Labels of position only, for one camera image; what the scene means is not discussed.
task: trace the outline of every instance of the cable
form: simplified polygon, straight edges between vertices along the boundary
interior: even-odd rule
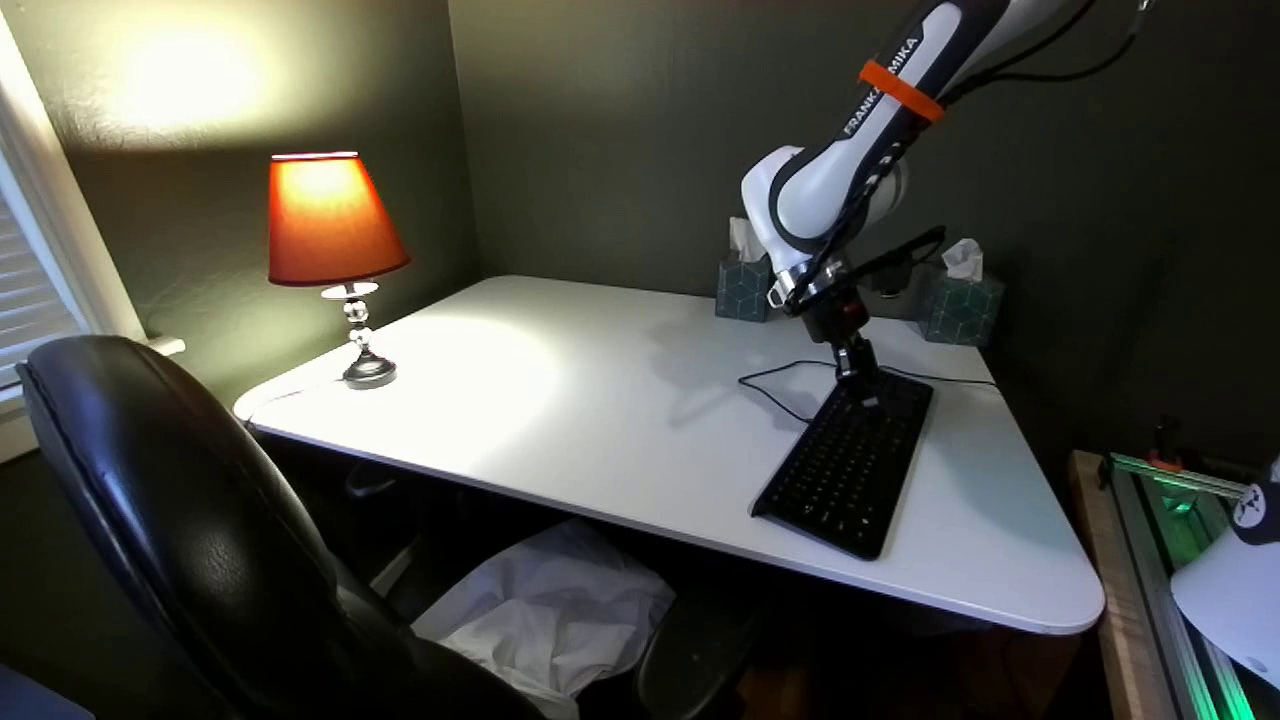
[[[975,90],[975,86],[987,86],[987,82],[997,82],[1000,81],[1000,73],[1002,68],[1013,68],[1013,64],[1018,64],[1018,59],[1027,59],[1027,54],[1037,54],[1037,52],[1045,52],[1045,48],[1051,48],[1055,39],[1062,39],[1086,10],[1092,10],[1092,5],[1096,0],[1085,0],[1055,32],[1049,32],[1045,39],[1037,39],[1037,43],[1027,43],[1022,52],[1015,52],[1015,54],[1006,54],[1006,59],[1000,59],[1000,64],[993,64],[993,68],[984,68],[979,77],[972,77],[972,81],[964,81],[964,82],[957,82],[951,90],[945,90],[940,101],[945,105],[958,105],[958,95],[966,95],[966,90]]]
[[[769,387],[755,383],[759,376],[777,376],[777,371],[787,371],[787,367],[834,367],[834,362],[829,362],[829,360],[793,360],[793,362],[777,362],[777,367],[763,367],[763,371],[749,371],[736,383],[755,390],[755,395],[763,395],[772,406],[787,411],[795,422],[812,422],[812,414],[793,411],[783,401],[777,401]]]
[[[1066,35],[1066,32],[1092,10],[1092,5],[1096,5],[1096,0],[1085,0],[1055,32],[1049,32],[1040,43],[1015,52],[1015,54],[1000,59],[997,68],[987,68],[987,73],[957,82],[951,90],[945,90],[945,105],[957,105],[958,95],[966,95],[966,90],[975,90],[975,86],[987,86],[987,82],[1076,82],[1076,81],[1099,77],[1099,73],[1108,73],[1112,64],[1120,64],[1120,59],[1131,52],[1131,43],[1136,43],[1148,10],[1150,10],[1150,0],[1141,0],[1141,5],[1136,5],[1136,15],[1131,15],[1123,39],[1120,39],[1108,54],[1099,54],[1099,59],[1092,59],[1092,64],[1085,64],[1085,68],[1071,68],[1071,73],[1006,73],[1013,64],[1018,64],[1018,59],[1045,52],[1049,43],[1055,43],[1058,35]]]
[[[755,395],[763,395],[772,406],[787,411],[795,422],[812,422],[812,414],[793,411],[763,383],[755,383],[759,376],[780,376],[780,371],[793,371],[793,367],[834,367],[834,362],[829,362],[829,360],[787,360],[787,362],[777,362],[777,367],[763,367],[763,371],[749,371],[736,383],[755,390]],[[932,371],[902,371],[902,367],[884,367],[884,371],[906,376],[906,380],[923,380],[923,383],[997,383],[997,380],[984,380],[984,376],[932,376]]]
[[[923,383],[997,383],[984,376],[928,376],[928,371],[902,371],[902,367],[884,367],[887,376],[906,376],[906,380],[923,380]]]

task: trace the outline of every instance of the black office chair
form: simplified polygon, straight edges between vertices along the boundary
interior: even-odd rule
[[[171,360],[119,335],[72,335],[34,347],[21,380],[84,532],[234,712],[537,716],[507,682],[414,638],[323,546],[258,445]],[[696,610],[745,623],[740,606]],[[646,652],[640,701],[687,716],[745,659],[749,630],[696,649],[708,623],[681,601],[669,623],[677,635]]]

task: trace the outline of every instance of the table lamp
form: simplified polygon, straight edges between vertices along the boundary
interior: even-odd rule
[[[366,347],[365,297],[366,275],[407,263],[391,217],[357,150],[277,150],[268,167],[268,275],[270,285],[332,285],[319,297],[339,299],[348,341],[358,347],[345,371],[350,387],[374,387],[397,362]]]

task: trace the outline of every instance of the robotic arm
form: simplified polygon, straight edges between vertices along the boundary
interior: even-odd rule
[[[937,95],[1015,52],[1062,5],[1071,0],[928,0],[884,68],[862,68],[871,90],[834,140],[777,149],[745,176],[740,199],[777,275],[769,304],[834,344],[838,376],[852,371],[847,344],[862,322],[838,249],[899,199],[896,158],[940,118]]]

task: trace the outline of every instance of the black keyboard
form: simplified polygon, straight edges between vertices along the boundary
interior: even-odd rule
[[[753,516],[876,558],[902,491],[932,387],[899,376],[838,380]]]

